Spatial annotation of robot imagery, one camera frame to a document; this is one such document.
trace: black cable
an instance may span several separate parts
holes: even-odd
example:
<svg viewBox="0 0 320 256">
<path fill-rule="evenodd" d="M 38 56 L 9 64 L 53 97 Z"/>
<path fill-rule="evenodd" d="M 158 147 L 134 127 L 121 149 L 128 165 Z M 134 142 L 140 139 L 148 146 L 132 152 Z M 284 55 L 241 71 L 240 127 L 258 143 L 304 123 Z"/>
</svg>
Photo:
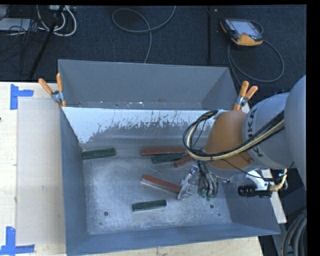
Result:
<svg viewBox="0 0 320 256">
<path fill-rule="evenodd" d="M 284 239 L 282 243 L 282 255 L 281 256 L 287 256 L 288 255 L 288 246 L 291 243 L 291 239 L 295 232 L 297 231 L 297 228 L 299 227 L 299 224 L 303 221 L 304 218 L 307 218 L 307 215 L 304 211 L 298 215 L 298 217 L 294 220 L 294 222 L 291 224 L 291 226 L 288 228 Z"/>
<path fill-rule="evenodd" d="M 207 120 L 205 120 L 205 121 L 203 122 L 202 129 L 201 129 L 201 131 L 200 131 L 200 134 L 198 135 L 198 138 L 196 139 L 195 143 L 193 144 L 193 147 L 195 147 L 195 146 L 196 146 L 196 144 L 197 144 L 197 142 L 198 142 L 198 140 L 199 140 L 199 138 L 200 138 L 200 136 L 201 136 L 202 132 L 204 131 L 204 127 L 205 127 L 206 121 L 207 121 Z"/>
<path fill-rule="evenodd" d="M 245 170 L 242 170 L 241 168 L 238 168 L 237 166 L 235 166 L 234 164 L 230 163 L 228 160 L 225 160 L 225 159 L 220 159 L 220 160 L 223 160 L 225 162 L 227 162 L 229 165 L 231 165 L 233 168 L 241 171 L 242 173 L 246 174 L 246 175 L 249 175 L 251 177 L 254 177 L 254 178 L 258 178 L 258 179 L 262 179 L 266 182 L 277 182 L 279 179 L 282 179 L 283 176 L 281 177 L 278 177 L 278 178 L 266 178 L 266 177 L 259 177 L 259 176 L 255 176 L 255 175 L 252 175 L 248 172 L 246 172 Z"/>
<path fill-rule="evenodd" d="M 264 28 L 263 28 L 258 22 L 254 21 L 254 20 L 251 20 L 250 22 L 258 24 L 259 27 L 260 27 L 260 29 L 261 29 L 261 32 L 260 32 L 260 33 L 263 34 Z M 254 81 L 257 81 L 257 82 L 272 83 L 272 82 L 275 82 L 275 81 L 279 80 L 279 79 L 283 76 L 283 74 L 284 74 L 284 72 L 285 72 L 285 62 L 284 62 L 284 59 L 283 59 L 282 55 L 280 54 L 280 52 L 279 52 L 270 42 L 266 41 L 265 39 L 263 40 L 263 42 L 265 42 L 267 45 L 269 45 L 269 46 L 275 51 L 275 53 L 279 56 L 279 58 L 280 58 L 280 60 L 281 60 L 281 65 L 282 65 L 282 69 L 281 69 L 281 72 L 280 72 L 279 76 L 276 77 L 276 78 L 274 78 L 274 79 L 270 79 L 270 80 L 258 79 L 258 78 L 255 78 L 255 77 L 250 76 L 250 75 L 248 75 L 247 73 L 243 72 L 243 71 L 241 70 L 241 68 L 239 68 L 239 67 L 237 66 L 237 64 L 235 63 L 234 59 L 233 59 L 232 56 L 231 56 L 231 45 L 232 45 L 232 43 L 230 43 L 230 44 L 228 45 L 228 48 L 227 48 L 227 57 L 228 57 L 229 65 L 230 65 L 231 71 L 232 71 L 232 73 L 233 73 L 233 75 L 234 75 L 234 77 L 235 77 L 235 79 L 236 79 L 236 81 L 237 81 L 237 83 L 239 84 L 240 87 L 241 87 L 241 83 L 240 83 L 240 81 L 239 81 L 239 79 L 238 79 L 238 77 L 237 77 L 237 74 L 236 74 L 236 72 L 235 72 L 235 70 L 234 70 L 233 65 L 235 66 L 235 68 L 236 68 L 240 73 L 242 73 L 243 75 L 245 75 L 245 76 L 247 76 L 248 78 L 250 78 L 250 79 L 252 79 L 252 80 L 254 80 Z"/>
<path fill-rule="evenodd" d="M 182 137 L 182 140 L 183 140 L 183 144 L 184 146 L 192 153 L 194 153 L 195 155 L 198 155 L 199 157 L 218 157 L 218 156 L 222 156 L 222 155 L 225 155 L 225 154 L 228 154 L 228 153 L 231 153 L 231 152 L 234 152 L 238 149 L 240 149 L 241 147 L 247 145 L 250 141 L 252 141 L 253 139 L 255 139 L 260 133 L 262 133 L 264 130 L 267 129 L 267 131 L 270 129 L 270 126 L 273 126 L 274 124 L 276 123 L 279 123 L 283 118 L 284 118 L 284 110 L 282 110 L 279 114 L 277 114 L 274 118 L 272 118 L 268 123 L 266 123 L 260 130 L 258 130 L 255 134 L 253 134 L 250 138 L 248 138 L 246 141 L 244 141 L 243 143 L 241 143 L 239 146 L 231 149 L 231 150 L 227 150 L 227 151 L 224 151 L 224 152 L 219 152 L 219 153 L 214 153 L 214 154 L 206 154 L 200 150 L 194 150 L 192 148 L 192 144 L 190 144 L 190 146 L 187 145 L 187 142 L 186 142 L 186 134 L 188 133 L 188 131 L 191 129 L 191 127 L 193 127 L 194 125 L 196 125 L 195 129 L 193 130 L 193 133 L 191 135 L 191 138 L 193 137 L 198 125 L 200 122 L 202 122 L 203 120 L 206 120 L 206 119 L 209 119 L 211 118 L 212 116 L 215 116 L 215 114 L 217 113 L 218 111 L 215 110 L 215 111 L 208 111 L 206 113 L 204 113 L 203 115 L 201 115 L 195 122 L 193 122 L 191 125 L 189 125 L 189 127 L 184 131 L 183 133 L 183 137 Z M 260 144 L 262 141 L 260 142 L 257 142 L 256 144 L 254 144 L 253 146 L 251 146 L 250 148 L 248 149 L 251 149 L 253 147 L 255 147 L 256 145 Z"/>
<path fill-rule="evenodd" d="M 306 226 L 307 226 L 307 217 L 304 217 L 304 219 L 299 223 L 299 226 L 297 227 L 292 237 L 292 249 L 293 249 L 294 256 L 299 256 L 300 239 Z"/>
</svg>

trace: cable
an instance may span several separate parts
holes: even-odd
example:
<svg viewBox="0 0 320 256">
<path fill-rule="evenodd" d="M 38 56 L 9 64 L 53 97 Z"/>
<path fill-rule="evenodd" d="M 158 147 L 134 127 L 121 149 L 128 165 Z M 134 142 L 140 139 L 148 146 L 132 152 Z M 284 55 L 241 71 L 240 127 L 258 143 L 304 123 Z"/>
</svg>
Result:
<svg viewBox="0 0 320 256">
<path fill-rule="evenodd" d="M 192 123 L 184 132 L 183 134 L 183 143 L 187 149 L 187 152 L 189 155 L 195 159 L 201 160 L 201 161 L 213 161 L 213 160 L 219 160 L 227 157 L 234 156 L 238 153 L 241 153 L 245 150 L 248 150 L 254 146 L 256 146 L 258 143 L 261 143 L 271 135 L 275 134 L 276 132 L 279 132 L 278 129 L 282 129 L 284 126 L 284 111 L 281 111 L 277 116 L 275 116 L 271 121 L 269 121 L 262 129 L 260 129 L 258 132 L 256 132 L 253 136 L 251 136 L 249 139 L 247 139 L 245 142 L 243 142 L 238 147 L 226 151 L 226 152 L 220 152 L 220 153 L 214 153 L 214 154 L 206 154 L 204 152 L 200 152 L 199 150 L 193 150 L 192 146 L 190 145 L 191 137 L 193 136 L 196 128 L 198 127 L 199 123 L 203 120 L 206 120 L 213 115 L 217 114 L 217 111 L 208 111 L 207 113 L 200 116 L 200 118 L 197 119 L 194 123 Z M 263 130 L 267 129 L 262 135 L 258 136 Z"/>
<path fill-rule="evenodd" d="M 162 28 L 164 25 L 166 25 L 166 24 L 171 20 L 172 16 L 174 15 L 174 13 L 175 13 L 175 11 L 176 11 L 176 8 L 177 8 L 177 6 L 175 5 L 175 6 L 173 7 L 173 11 L 172 11 L 170 17 L 169 17 L 164 23 L 162 23 L 162 24 L 160 24 L 160 25 L 158 25 L 158 26 L 156 26 L 156 27 L 153 27 L 153 28 L 150 28 L 150 25 L 149 25 L 148 21 L 145 19 L 145 17 L 143 17 L 139 12 L 137 12 L 137 11 L 135 11 L 135 10 L 133 10 L 133 9 L 129 9 L 129 8 L 120 8 L 120 9 L 115 10 L 115 11 L 112 13 L 112 21 L 114 22 L 114 24 L 115 24 L 118 28 L 120 28 L 121 30 L 124 30 L 124 31 L 126 31 L 126 32 L 130 32 L 130 33 L 140 33 L 140 34 L 141 34 L 141 33 L 148 33 L 148 32 L 149 32 L 149 36 L 150 36 L 149 47 L 148 47 L 148 51 L 147 51 L 146 57 L 145 57 L 144 62 L 143 62 L 143 63 L 145 64 L 145 63 L 147 62 L 147 59 L 148 59 L 148 57 L 149 57 L 149 53 L 150 53 L 150 50 L 151 50 L 151 45 L 152 45 L 152 32 L 155 31 L 155 30 L 158 30 L 158 29 Z M 148 29 L 144 29 L 144 30 L 131 30 L 131 29 L 127 29 L 127 28 L 124 28 L 124 27 L 120 26 L 120 25 L 116 22 L 116 20 L 115 20 L 115 14 L 116 14 L 117 12 L 119 12 L 119 11 L 130 11 L 130 12 L 133 12 L 133 13 L 139 15 L 139 16 L 144 20 L 144 22 L 146 23 Z"/>
<path fill-rule="evenodd" d="M 260 26 L 260 28 L 261 28 L 261 32 L 260 32 L 260 33 L 263 34 L 263 32 L 264 32 L 263 27 L 262 27 L 258 22 L 254 21 L 254 20 L 251 20 L 251 22 L 258 24 L 258 25 Z M 258 79 L 258 78 L 255 78 L 255 77 L 253 77 L 253 76 L 250 76 L 250 75 L 248 75 L 247 73 L 245 73 L 244 71 L 242 71 L 241 68 L 239 68 L 239 67 L 237 66 L 237 64 L 235 63 L 234 59 L 233 59 L 232 56 L 231 56 L 231 45 L 232 45 L 232 43 L 230 43 L 230 44 L 228 45 L 228 48 L 227 48 L 227 57 L 228 57 L 228 61 L 229 61 L 229 65 L 230 65 L 230 68 L 231 68 L 231 70 L 232 70 L 232 73 L 233 73 L 233 75 L 234 75 L 237 83 L 238 83 L 240 86 L 241 86 L 241 83 L 240 83 L 240 81 L 239 81 L 239 79 L 238 79 L 238 77 L 237 77 L 237 75 L 236 75 L 236 72 L 235 72 L 235 70 L 234 70 L 234 67 L 235 67 L 240 73 L 242 73 L 243 75 L 247 76 L 248 78 L 250 78 L 250 79 L 252 79 L 252 80 L 254 80 L 254 81 L 257 81 L 257 82 L 262 82 L 262 83 L 272 83 L 272 82 L 275 82 L 275 81 L 279 80 L 279 79 L 283 76 L 283 74 L 284 74 L 284 72 L 285 72 L 285 62 L 284 62 L 284 59 L 283 59 L 282 55 L 280 54 L 280 52 L 279 52 L 270 42 L 268 42 L 268 41 L 265 40 L 265 39 L 264 39 L 263 41 L 264 41 L 267 45 L 269 45 L 269 46 L 275 51 L 275 53 L 279 56 L 279 58 L 280 58 L 280 60 L 281 60 L 282 69 L 281 69 L 281 72 L 280 72 L 279 76 L 276 77 L 276 78 L 274 78 L 274 79 L 263 80 L 263 79 Z"/>
<path fill-rule="evenodd" d="M 272 185 L 272 186 L 269 188 L 270 191 L 278 192 L 280 189 L 282 189 L 282 187 L 283 187 L 284 184 L 285 184 L 286 178 L 287 178 L 287 172 L 288 172 L 288 170 L 285 169 L 285 170 L 284 170 L 284 174 L 281 176 L 281 177 L 282 177 L 281 182 L 280 182 L 279 184 Z"/>
<path fill-rule="evenodd" d="M 303 229 L 307 226 L 307 210 L 303 210 L 298 217 L 294 220 L 291 226 L 288 228 L 282 243 L 282 255 L 287 256 L 288 253 L 288 246 L 290 245 L 292 238 L 296 235 L 300 235 L 303 233 Z M 299 255 L 297 247 L 293 246 L 293 254 Z"/>
<path fill-rule="evenodd" d="M 40 30 L 49 31 L 50 28 L 45 24 L 45 22 L 43 21 L 41 15 L 40 15 L 38 4 L 36 5 L 36 10 L 37 10 L 37 16 L 38 16 L 41 24 L 44 27 L 44 28 L 39 27 L 39 29 Z M 64 10 L 66 10 L 69 13 L 69 15 L 72 17 L 73 24 L 74 24 L 73 25 L 73 30 L 70 33 L 58 33 L 57 32 L 57 31 L 62 30 L 64 28 L 64 26 L 66 25 L 66 17 L 65 17 L 65 15 L 63 13 L 61 13 L 61 16 L 62 16 L 62 19 L 63 19 L 62 25 L 60 27 L 55 28 L 53 30 L 53 34 L 56 35 L 56 36 L 59 36 L 59 37 L 70 37 L 77 31 L 77 20 L 76 20 L 76 17 L 74 16 L 74 14 L 72 13 L 72 11 L 70 11 L 70 8 L 68 6 L 65 6 Z"/>
<path fill-rule="evenodd" d="M 301 235 L 307 226 L 307 218 L 305 217 L 299 224 L 298 228 L 296 229 L 296 232 L 293 234 L 292 237 L 292 249 L 293 249 L 293 255 L 298 256 L 299 255 L 299 242 L 301 239 Z"/>
</svg>

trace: brown foam padding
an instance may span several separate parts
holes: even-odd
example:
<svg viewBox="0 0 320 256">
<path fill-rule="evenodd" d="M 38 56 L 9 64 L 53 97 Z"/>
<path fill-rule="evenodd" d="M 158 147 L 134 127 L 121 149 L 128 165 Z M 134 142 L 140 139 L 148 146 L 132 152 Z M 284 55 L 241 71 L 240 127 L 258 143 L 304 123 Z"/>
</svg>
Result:
<svg viewBox="0 0 320 256">
<path fill-rule="evenodd" d="M 181 186 L 167 182 L 165 180 L 144 174 L 142 175 L 142 180 L 143 183 L 155 186 L 157 188 L 163 189 L 163 190 L 167 190 L 170 192 L 173 192 L 175 194 L 179 194 L 180 190 L 181 190 Z"/>
<path fill-rule="evenodd" d="M 152 156 L 170 153 L 185 153 L 185 147 L 160 147 L 160 148 L 143 148 L 141 149 L 142 156 Z"/>
</svg>

